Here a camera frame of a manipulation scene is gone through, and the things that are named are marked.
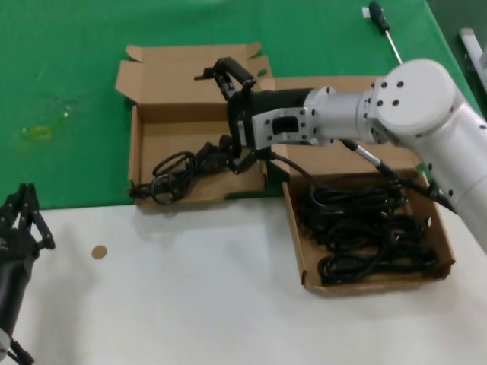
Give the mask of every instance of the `screwdriver handle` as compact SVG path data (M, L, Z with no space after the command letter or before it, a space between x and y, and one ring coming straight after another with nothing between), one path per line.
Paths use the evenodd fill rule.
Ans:
M372 0L368 5L368 11L371 15L371 20L379 28L380 34L385 34L389 31L390 26L386 21L384 10L376 0Z

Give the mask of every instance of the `cardboard flap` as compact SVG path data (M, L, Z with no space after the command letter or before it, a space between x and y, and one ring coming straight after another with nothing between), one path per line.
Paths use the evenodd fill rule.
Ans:
M141 98L143 71L143 65L138 62L121 61L115 89L138 103Z
M233 57L238 62L242 62L257 56L260 50L261 45L258 42L217 46L126 47L127 54L133 60L139 62L179 62L188 59L198 59L200 61L213 62L213 64L217 59L228 56Z
M272 75L269 59L265 56L241 63L257 79ZM214 61L200 59L149 63L121 61L116 89L140 104L223 104L226 102L215 80L194 79L203 73L205 67L213 64Z
M286 90L302 87L330 86L342 93L360 93L371 87L377 79L376 76L337 76L319 78L276 78L274 84L270 80L260 82L266 90ZM384 160L395 170L414 169L419 159L411 151L398 148L391 144L360 145L373 155ZM362 157L351 152L339 141L327 147L320 146L293 146L276 145L272 148L276 153L283 155L312 175L333 175L340 173L373 173L375 167ZM299 174L287 165L276 162L277 166L291 175Z

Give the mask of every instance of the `white bracket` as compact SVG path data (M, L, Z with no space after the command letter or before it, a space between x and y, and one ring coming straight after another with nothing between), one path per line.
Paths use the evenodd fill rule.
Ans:
M487 48L482 52L479 41L475 37L475 34L470 28L463 28L460 31L460 37L465 45L466 51L472 60L473 67L479 75L480 81L487 93Z

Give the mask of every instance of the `cardboard box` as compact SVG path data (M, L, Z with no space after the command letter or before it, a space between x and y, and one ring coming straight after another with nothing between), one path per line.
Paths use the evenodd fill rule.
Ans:
M136 102L132 110L129 180L136 185L152 181L152 170L180 151L197 152L210 141L218 145L228 135L226 102L214 80L194 77L220 57L231 56L257 80L272 77L269 60L256 56L260 44L229 46L138 47L126 49L133 61L121 61L116 89ZM231 193L262 192L266 164L247 172L228 171L195 179L180 202L218 202ZM136 201L154 205L151 198Z
M266 86L268 89L283 90L328 85L341 92L360 92L370 87L374 79L372 77L272 79L266 80ZM363 146L381 160L386 161L398 173L416 178L421 184L427 184L427 180L415 171L419 159L412 152L403 148L396 148L391 144L375 146L363 144ZM339 142L334 142L327 148L279 145L275 146L275 152L294 161L319 179L331 179L346 174L361 174L364 177L364 179L353 179L352 182L345 181L344 183L348 185L344 187L354 187L352 184L369 186L384 181L371 164ZM450 273L454 256L435 203L407 189L406 195L409 198L409 204L405 207L406 211L404 212L413 214L419 221L430 223L423 242L436 251L438 255L436 267L424 274L375 274L356 284L322 285L317 266L318 262L329 253L325 247L316 244L309 229L300 222L296 215L297 203L303 194L309 192L310 181L287 165L276 164L287 171L290 176L289 182L283 183L283 189L298 261L299 278L306 289L325 294L359 294L404 290L444 279Z

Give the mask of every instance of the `white tabletop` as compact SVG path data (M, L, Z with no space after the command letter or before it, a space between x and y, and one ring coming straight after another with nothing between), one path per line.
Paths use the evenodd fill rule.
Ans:
M446 281L333 299L301 286L282 199L43 215L57 248L34 266L14 336L36 364L487 363L487 255L447 211Z

